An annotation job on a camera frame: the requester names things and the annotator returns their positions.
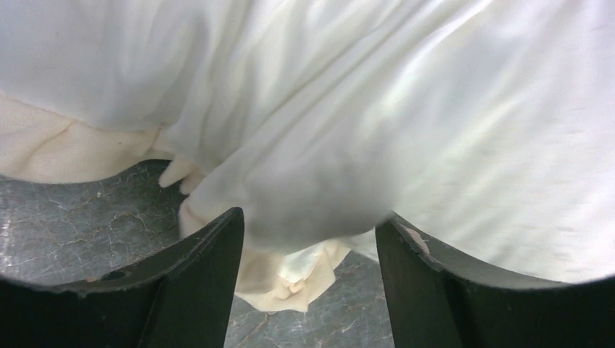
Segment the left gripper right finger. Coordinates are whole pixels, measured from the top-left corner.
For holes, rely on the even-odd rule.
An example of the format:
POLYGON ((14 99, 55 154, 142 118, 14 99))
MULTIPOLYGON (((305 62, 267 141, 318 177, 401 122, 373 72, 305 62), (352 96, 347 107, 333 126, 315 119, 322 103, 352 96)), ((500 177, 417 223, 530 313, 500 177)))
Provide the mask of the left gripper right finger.
POLYGON ((376 244, 396 347, 480 347, 460 286, 413 225, 391 217, 376 244))

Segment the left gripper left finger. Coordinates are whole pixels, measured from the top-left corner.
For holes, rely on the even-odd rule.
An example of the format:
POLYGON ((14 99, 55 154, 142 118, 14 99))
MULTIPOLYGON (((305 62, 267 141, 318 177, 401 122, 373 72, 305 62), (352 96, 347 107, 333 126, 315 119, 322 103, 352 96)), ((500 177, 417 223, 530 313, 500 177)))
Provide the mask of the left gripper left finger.
POLYGON ((180 258, 158 282, 140 347, 224 345, 243 240, 235 207, 175 244, 180 258))

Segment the grey pillowcase with cream ruffle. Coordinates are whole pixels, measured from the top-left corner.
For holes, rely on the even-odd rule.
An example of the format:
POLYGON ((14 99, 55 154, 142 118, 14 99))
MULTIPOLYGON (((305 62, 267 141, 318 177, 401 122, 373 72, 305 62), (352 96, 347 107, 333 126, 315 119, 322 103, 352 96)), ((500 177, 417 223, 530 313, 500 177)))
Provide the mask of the grey pillowcase with cream ruffle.
POLYGON ((296 310, 398 214, 485 262, 614 274, 612 1, 3 1, 1 174, 167 160, 236 294, 296 310))

